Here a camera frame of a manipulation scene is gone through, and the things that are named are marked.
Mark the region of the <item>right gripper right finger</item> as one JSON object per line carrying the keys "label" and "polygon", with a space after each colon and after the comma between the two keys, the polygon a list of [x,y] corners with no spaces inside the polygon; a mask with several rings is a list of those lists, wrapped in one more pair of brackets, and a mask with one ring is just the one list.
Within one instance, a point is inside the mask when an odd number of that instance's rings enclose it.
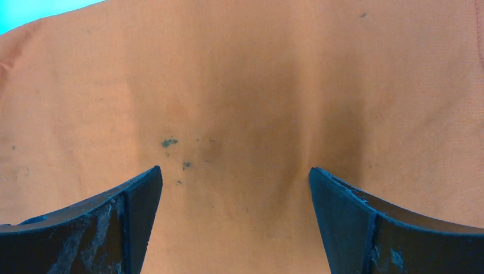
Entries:
{"label": "right gripper right finger", "polygon": [[483,229],[421,215],[309,173],[331,273],[482,273]]}

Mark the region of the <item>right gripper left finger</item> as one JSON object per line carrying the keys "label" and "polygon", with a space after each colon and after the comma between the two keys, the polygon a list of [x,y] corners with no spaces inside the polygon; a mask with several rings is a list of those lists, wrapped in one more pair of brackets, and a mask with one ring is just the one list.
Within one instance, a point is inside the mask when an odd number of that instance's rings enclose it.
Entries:
{"label": "right gripper left finger", "polygon": [[81,202],[1,225],[1,272],[140,273],[162,187],[154,166]]}

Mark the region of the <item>orange t shirt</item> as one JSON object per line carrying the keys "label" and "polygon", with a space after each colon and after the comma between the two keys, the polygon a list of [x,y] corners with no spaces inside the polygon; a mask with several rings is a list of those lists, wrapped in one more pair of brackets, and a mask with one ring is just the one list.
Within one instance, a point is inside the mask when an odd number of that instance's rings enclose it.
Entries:
{"label": "orange t shirt", "polygon": [[143,273],[328,273],[321,167],[483,226],[482,1],[105,1],[1,36],[1,223],[159,165]]}

